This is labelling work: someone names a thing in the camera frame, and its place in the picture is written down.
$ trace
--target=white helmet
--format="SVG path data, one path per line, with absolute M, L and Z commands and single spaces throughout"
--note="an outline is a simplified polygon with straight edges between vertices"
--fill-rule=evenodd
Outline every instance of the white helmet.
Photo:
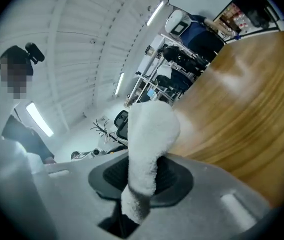
M 181 10 L 175 10 L 165 24 L 167 33 L 180 36 L 192 23 L 191 18 Z

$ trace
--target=wooden tabletop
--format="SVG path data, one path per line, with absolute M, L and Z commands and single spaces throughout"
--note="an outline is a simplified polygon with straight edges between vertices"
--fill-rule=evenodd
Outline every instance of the wooden tabletop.
M 284 32 L 227 44 L 174 106 L 170 152 L 222 167 L 284 201 Z

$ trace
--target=white towel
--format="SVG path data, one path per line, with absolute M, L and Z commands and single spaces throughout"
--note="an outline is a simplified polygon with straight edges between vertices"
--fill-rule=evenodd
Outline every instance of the white towel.
M 121 195 L 122 213 L 141 224 L 156 190 L 157 159 L 175 142 L 180 123 L 162 101 L 134 104 L 128 118 L 128 185 Z

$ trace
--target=fluorescent light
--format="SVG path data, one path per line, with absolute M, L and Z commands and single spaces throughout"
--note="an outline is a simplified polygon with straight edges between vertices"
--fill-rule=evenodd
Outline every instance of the fluorescent light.
M 152 14 L 152 16 L 150 17 L 150 19 L 148 20 L 148 22 L 146 23 L 147 26 L 149 26 L 152 22 L 152 20 L 154 19 L 154 17 L 156 16 L 156 14 L 159 12 L 159 10 L 162 8 L 162 6 L 164 5 L 164 1 L 161 1 L 160 5 L 156 8 L 156 10 L 154 11 L 154 13 Z
M 120 90 L 120 86 L 121 86 L 121 83 L 122 83 L 122 80 L 123 80 L 123 76 L 124 76 L 124 73 L 121 73 L 120 80 L 118 81 L 118 85 L 117 85 L 117 88 L 116 88 L 116 91 L 115 91 L 115 95 L 117 95 L 118 90 Z
M 48 127 L 48 125 L 46 124 L 46 122 L 44 121 L 40 113 L 38 112 L 35 104 L 31 102 L 29 105 L 26 106 L 26 110 L 30 114 L 30 116 L 33 118 L 33 120 L 36 122 L 36 124 L 41 128 L 41 130 L 48 137 L 51 137 L 53 135 L 53 132 L 50 129 L 50 127 Z

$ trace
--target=white ceiling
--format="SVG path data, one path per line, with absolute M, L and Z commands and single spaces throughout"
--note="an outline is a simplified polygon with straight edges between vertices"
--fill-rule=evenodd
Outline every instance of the white ceiling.
M 8 6 L 0 19 L 0 55 L 27 42 L 43 52 L 45 61 L 33 67 L 31 99 L 54 133 L 114 98 L 127 58 L 160 1 L 14 0 Z

